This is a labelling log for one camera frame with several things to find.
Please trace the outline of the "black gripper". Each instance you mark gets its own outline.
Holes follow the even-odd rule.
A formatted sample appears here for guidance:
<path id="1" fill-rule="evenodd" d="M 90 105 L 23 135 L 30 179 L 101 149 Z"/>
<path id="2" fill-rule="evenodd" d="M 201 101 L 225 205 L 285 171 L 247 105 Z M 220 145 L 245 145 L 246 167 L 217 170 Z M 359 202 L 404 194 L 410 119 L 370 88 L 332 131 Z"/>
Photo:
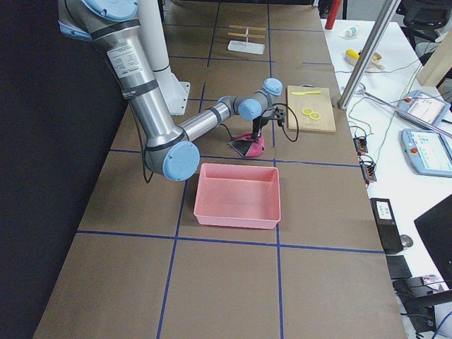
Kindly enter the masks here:
<path id="1" fill-rule="evenodd" d="M 263 115 L 256 117 L 253 120 L 252 136 L 255 136 L 255 141 L 263 141 L 262 128 L 268 123 L 268 117 Z"/>

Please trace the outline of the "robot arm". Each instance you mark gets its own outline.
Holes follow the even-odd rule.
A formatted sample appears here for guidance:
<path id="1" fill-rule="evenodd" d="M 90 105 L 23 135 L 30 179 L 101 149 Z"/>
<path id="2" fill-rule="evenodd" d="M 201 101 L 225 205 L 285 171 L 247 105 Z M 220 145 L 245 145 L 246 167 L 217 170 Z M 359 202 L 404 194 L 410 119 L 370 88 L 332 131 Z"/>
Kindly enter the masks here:
<path id="1" fill-rule="evenodd" d="M 176 125 L 170 95 L 180 83 L 171 72 L 157 1 L 59 1 L 63 35 L 89 42 L 106 59 L 141 125 L 143 166 L 173 181 L 191 177 L 200 153 L 193 141 L 231 116 L 251 121 L 275 104 L 283 91 L 264 80 L 250 97 L 221 97 L 212 107 Z"/>

